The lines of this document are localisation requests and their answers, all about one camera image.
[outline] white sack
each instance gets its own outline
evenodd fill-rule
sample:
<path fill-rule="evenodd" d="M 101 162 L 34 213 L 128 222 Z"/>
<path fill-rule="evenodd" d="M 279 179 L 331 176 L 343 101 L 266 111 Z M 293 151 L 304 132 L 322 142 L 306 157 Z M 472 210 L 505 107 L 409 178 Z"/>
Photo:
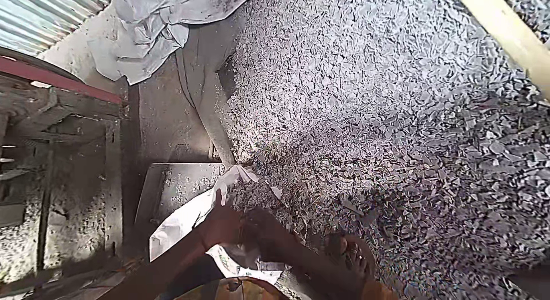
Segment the white sack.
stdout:
<path fill-rule="evenodd" d="M 130 85 L 149 78 L 189 36 L 186 24 L 225 19 L 247 0 L 113 0 L 117 40 L 88 41 L 96 69 Z"/>
<path fill-rule="evenodd" d="M 162 224 L 155 230 L 149 238 L 149 257 L 153 261 L 161 254 L 166 252 L 175 243 L 191 232 L 195 222 L 200 224 L 206 215 L 212 209 L 215 198 L 215 191 L 222 191 L 222 205 L 225 205 L 227 199 L 228 187 L 238 181 L 258 182 L 260 177 L 254 172 L 244 169 L 242 166 L 235 165 L 231 167 L 223 176 L 219 177 L 214 184 L 214 188 L 196 196 L 188 203 L 175 210 Z M 275 187 L 271 188 L 277 198 L 280 198 L 281 191 Z M 249 268 L 242 268 L 232 261 L 224 248 L 216 245 L 207 252 L 225 277 L 250 276 L 268 283 L 275 284 L 282 271 L 258 271 Z"/>

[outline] metal sheet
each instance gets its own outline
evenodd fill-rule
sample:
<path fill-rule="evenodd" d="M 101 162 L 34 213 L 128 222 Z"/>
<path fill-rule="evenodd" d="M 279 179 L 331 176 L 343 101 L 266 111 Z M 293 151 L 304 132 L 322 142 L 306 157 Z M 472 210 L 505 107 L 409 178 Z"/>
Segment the metal sheet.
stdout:
<path fill-rule="evenodd" d="M 0 46 L 35 56 L 76 30 L 111 0 L 0 1 Z"/>

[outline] person's hand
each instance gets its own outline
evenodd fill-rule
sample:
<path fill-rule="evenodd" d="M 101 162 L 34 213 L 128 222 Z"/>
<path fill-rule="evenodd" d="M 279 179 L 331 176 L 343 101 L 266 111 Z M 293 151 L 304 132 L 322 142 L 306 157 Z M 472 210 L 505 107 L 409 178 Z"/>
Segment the person's hand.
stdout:
<path fill-rule="evenodd" d="M 237 244 L 241 226 L 241 213 L 233 210 L 228 204 L 222 206 L 222 192 L 218 189 L 214 208 L 199 225 L 203 245 L 210 249 L 220 243 Z"/>
<path fill-rule="evenodd" d="M 259 207 L 246 214 L 243 230 L 246 241 L 258 245 L 263 261 L 287 262 L 300 246 L 271 213 Z"/>

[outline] person's foot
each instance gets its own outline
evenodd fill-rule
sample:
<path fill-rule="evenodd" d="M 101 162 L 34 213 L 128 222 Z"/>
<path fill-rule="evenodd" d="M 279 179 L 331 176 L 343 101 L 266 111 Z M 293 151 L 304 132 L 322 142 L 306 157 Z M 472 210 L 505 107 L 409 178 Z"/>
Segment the person's foot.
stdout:
<path fill-rule="evenodd" d="M 357 285 L 374 280 L 376 261 L 365 241 L 351 234 L 331 234 L 325 253 L 341 271 L 352 272 Z"/>

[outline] gray fabric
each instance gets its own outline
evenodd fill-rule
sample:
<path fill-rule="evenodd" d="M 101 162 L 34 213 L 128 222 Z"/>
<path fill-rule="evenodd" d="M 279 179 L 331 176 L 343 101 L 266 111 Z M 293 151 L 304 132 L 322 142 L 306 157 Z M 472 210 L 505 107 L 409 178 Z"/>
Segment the gray fabric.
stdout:
<path fill-rule="evenodd" d="M 216 147 L 225 167 L 235 164 L 231 145 L 223 128 L 219 110 L 227 97 L 217 70 L 234 50 L 232 18 L 203 26 L 189 26 L 189 39 L 176 51 L 179 79 L 185 97 L 193 106 Z"/>

